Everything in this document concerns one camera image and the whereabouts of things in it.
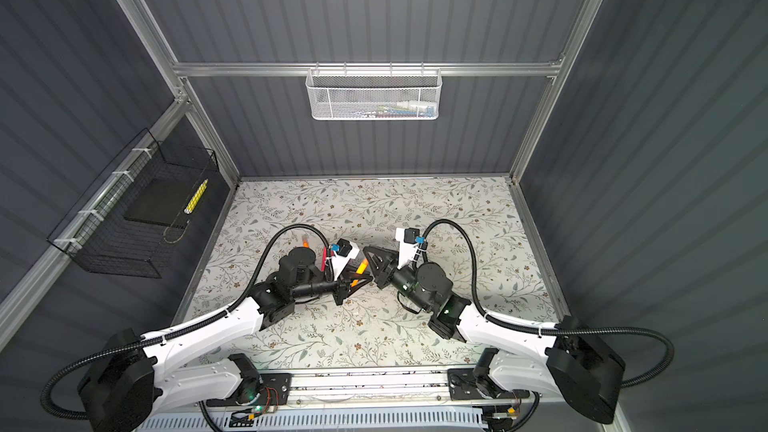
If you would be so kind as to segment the yellow highlighter pen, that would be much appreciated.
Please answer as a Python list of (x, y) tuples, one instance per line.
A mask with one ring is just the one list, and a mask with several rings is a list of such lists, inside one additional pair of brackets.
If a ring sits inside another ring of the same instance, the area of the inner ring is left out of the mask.
[[(357, 276), (362, 276), (364, 274), (364, 272), (366, 271), (367, 267), (368, 267), (368, 260), (367, 259), (363, 259), (362, 262), (360, 263), (360, 265), (358, 266), (358, 268), (356, 269), (355, 274)], [(351, 282), (351, 286), (355, 287), (358, 284), (358, 282), (359, 282), (359, 279), (355, 278)]]

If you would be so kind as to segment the pink highlighter pen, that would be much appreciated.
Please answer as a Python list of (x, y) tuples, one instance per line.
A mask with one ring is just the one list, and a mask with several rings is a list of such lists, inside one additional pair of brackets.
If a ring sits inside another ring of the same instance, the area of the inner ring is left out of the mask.
[(327, 260), (328, 260), (328, 248), (325, 247), (323, 248), (323, 251), (322, 251), (322, 260), (320, 265), (321, 272), (325, 272), (327, 267)]

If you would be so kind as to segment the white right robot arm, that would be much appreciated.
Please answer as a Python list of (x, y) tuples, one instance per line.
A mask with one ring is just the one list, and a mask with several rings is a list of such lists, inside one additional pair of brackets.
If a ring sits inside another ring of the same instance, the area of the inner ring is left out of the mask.
[(484, 346), (473, 371), (483, 395), (550, 392), (594, 422), (613, 422), (625, 363), (600, 336), (567, 332), (577, 319), (552, 323), (481, 314), (454, 292), (437, 263), (404, 263), (397, 251), (375, 246), (363, 253), (375, 284), (393, 287), (428, 313), (428, 326), (439, 337)]

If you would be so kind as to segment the items in white basket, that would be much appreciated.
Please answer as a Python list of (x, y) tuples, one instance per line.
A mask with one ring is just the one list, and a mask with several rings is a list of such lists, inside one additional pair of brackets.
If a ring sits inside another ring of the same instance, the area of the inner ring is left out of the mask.
[(401, 101), (365, 104), (352, 112), (353, 117), (366, 119), (434, 119), (439, 103), (435, 101)]

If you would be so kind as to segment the yellow highlighter in basket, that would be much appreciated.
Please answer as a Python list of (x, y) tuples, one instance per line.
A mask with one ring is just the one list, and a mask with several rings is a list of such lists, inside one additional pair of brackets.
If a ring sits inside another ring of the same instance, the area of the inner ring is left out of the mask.
[(185, 208), (183, 209), (185, 215), (191, 215), (194, 212), (197, 204), (200, 202), (201, 198), (207, 190), (208, 182), (208, 179), (204, 179), (191, 195)]

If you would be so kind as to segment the black pad in basket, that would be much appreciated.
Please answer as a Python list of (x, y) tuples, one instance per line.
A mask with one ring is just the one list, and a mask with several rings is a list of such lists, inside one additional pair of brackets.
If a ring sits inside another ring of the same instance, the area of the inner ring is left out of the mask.
[(123, 217), (128, 221), (182, 229), (190, 219), (183, 209), (191, 195), (190, 182), (152, 179)]

